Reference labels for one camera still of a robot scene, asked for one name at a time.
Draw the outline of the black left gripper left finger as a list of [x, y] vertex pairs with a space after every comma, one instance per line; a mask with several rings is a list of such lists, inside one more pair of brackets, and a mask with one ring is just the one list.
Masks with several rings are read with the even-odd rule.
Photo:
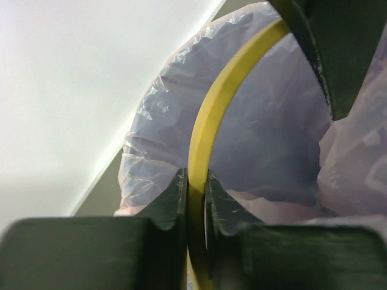
[[136, 215], [23, 219], [1, 239], [2, 289], [186, 287], [186, 169]]

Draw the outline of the pink plastic trash bag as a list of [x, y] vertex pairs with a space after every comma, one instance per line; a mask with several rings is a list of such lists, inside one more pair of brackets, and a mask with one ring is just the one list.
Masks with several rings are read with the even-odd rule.
[[[205, 95], [231, 57], [279, 18], [250, 4], [202, 29], [160, 71], [126, 135], [116, 215], [134, 215], [186, 167]], [[296, 39], [285, 36], [236, 92], [210, 168], [243, 207], [270, 224], [386, 219], [386, 36], [350, 115], [333, 122]]]

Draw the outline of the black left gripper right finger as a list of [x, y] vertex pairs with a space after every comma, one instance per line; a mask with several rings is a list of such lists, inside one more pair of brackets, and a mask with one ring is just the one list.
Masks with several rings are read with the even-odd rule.
[[215, 289], [385, 289], [386, 243], [361, 225], [270, 225], [206, 181], [209, 277]]

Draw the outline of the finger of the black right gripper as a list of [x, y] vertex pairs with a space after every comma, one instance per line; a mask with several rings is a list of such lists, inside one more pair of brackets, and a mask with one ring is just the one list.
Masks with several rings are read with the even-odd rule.
[[386, 1], [270, 1], [296, 38], [334, 121], [361, 89], [386, 24]]

